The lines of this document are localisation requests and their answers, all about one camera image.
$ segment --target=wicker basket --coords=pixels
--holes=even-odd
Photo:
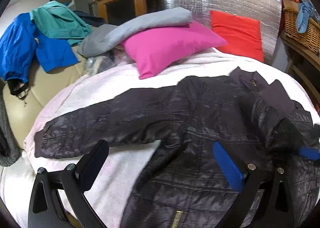
[[[288,37],[304,45],[313,53],[318,54],[320,48],[320,26],[312,18],[309,18],[308,28],[305,33],[298,33],[296,20],[298,11],[292,8],[283,8],[284,29]]]

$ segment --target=jacket sleeve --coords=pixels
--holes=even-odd
[[[190,102],[177,86],[130,89],[112,100],[61,115],[35,135],[36,157],[70,158],[98,140],[109,146],[151,143],[178,130]]]

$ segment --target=teal jacket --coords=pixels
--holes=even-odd
[[[57,1],[32,10],[30,19],[45,36],[66,39],[70,45],[80,42],[92,31],[73,11]]]

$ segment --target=plastic bag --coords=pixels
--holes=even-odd
[[[85,63],[85,72],[88,76],[93,76],[102,71],[115,67],[118,61],[115,60],[112,52],[106,52],[103,55],[90,57]]]

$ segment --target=black strap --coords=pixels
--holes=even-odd
[[[18,95],[29,88],[29,82],[26,82],[19,89],[16,89],[17,86],[20,84],[19,79],[9,79],[7,82],[10,89],[10,94],[12,94],[13,96],[17,96],[20,100],[24,100],[26,98],[27,94],[25,94],[22,97],[19,97]]]

